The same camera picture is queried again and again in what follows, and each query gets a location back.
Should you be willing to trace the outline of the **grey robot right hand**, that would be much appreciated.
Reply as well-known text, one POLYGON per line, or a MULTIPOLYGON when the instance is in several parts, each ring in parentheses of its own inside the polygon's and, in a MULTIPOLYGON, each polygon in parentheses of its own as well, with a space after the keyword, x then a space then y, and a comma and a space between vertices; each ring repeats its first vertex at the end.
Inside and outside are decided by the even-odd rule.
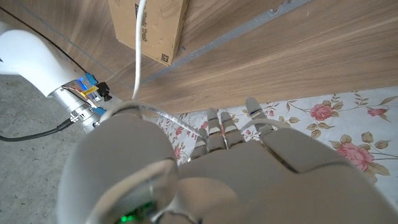
POLYGON ((78 122, 86 133, 91 132, 100 124, 100 116, 105 109, 98 103, 103 99, 97 92, 98 88, 87 88, 80 80, 69 82, 52 92, 50 96, 65 108, 70 120, 78 122))

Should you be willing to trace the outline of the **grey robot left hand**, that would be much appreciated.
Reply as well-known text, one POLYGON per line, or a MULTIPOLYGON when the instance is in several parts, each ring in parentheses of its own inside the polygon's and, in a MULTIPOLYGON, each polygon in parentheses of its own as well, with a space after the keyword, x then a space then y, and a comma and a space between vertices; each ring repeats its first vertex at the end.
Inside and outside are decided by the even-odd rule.
POLYGON ((228 113, 209 110, 178 164, 150 105, 114 106, 72 150, 58 191, 59 223, 396 223, 397 210, 347 158, 267 119, 249 98, 246 141, 228 113))

